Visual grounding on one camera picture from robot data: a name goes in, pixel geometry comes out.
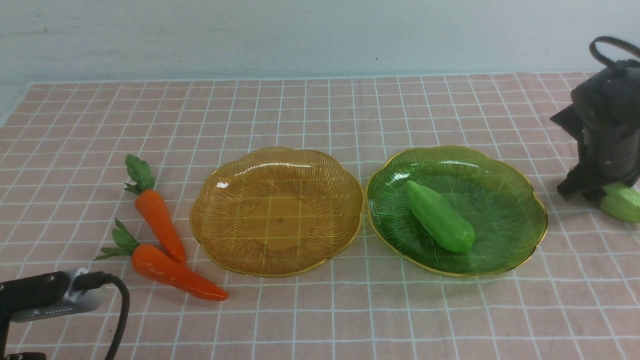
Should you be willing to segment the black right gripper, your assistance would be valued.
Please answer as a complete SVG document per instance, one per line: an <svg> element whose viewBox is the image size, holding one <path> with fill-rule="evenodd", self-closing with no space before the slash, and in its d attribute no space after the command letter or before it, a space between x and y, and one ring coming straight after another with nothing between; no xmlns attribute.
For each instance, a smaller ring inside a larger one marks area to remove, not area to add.
<svg viewBox="0 0 640 360"><path fill-rule="evenodd" d="M608 196L603 187L639 179L639 62L619 60L570 92L570 105L550 121L572 137L578 164L557 186L565 201L581 195L594 208Z"/></svg>

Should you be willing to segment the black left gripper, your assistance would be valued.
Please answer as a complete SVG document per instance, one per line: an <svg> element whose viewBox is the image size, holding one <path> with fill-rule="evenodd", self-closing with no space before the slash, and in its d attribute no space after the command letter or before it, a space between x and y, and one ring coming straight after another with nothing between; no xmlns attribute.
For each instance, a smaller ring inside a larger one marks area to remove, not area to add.
<svg viewBox="0 0 640 360"><path fill-rule="evenodd" d="M0 355L2 360L45 360L43 352L6 353L11 322L20 312L30 314L61 301L71 285L71 278L64 271L5 281L0 292Z"/></svg>

